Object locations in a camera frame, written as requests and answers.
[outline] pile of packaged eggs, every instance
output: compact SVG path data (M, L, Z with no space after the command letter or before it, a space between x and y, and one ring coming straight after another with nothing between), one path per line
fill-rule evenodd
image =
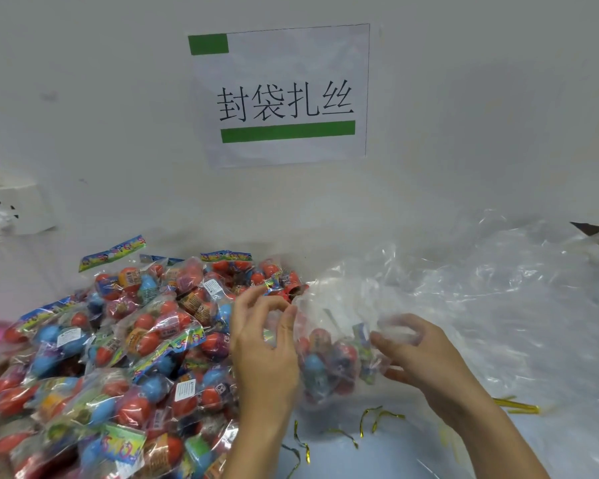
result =
M88 287L4 333L0 478L222 474L240 416L229 352L233 302L262 284L290 301L305 284L248 253L183 260L136 253L144 246L138 236L84 257ZM274 343L274 330L264 338ZM351 349L338 353L345 366ZM312 356L304 365L318 383Z

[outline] power plug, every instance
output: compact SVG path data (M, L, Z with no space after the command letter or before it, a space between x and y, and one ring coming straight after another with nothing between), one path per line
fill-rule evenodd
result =
M54 225L37 184L0 186L0 233L37 234Z

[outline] hand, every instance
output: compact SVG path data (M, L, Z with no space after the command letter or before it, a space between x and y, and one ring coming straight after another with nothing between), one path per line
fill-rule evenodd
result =
M286 430L300 382L293 342L297 306L279 296L263 296L266 286L248 289L233 304L231 354L240 393L241 424L269 424ZM272 310L282 314L277 347L266 344L264 323Z
M455 430L476 407L494 405L439 326L415 314L393 318L391 324L412 328L420 338L413 346L396 343L375 331L370 334L372 345L401 368L388 369L384 374L387 378L421 390L433 411Z

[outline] power outlet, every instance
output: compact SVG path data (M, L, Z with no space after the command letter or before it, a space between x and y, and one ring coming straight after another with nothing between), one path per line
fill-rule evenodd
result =
M11 235L31 235L55 225L37 184L0 186L0 212L11 217Z

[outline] white wall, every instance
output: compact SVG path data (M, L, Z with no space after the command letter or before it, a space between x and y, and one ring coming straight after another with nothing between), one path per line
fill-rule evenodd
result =
M365 160L209 168L188 34L365 22ZM425 244L461 208L599 224L599 0L0 0L0 170L60 221L0 253L0 319L138 233L311 274L379 236Z

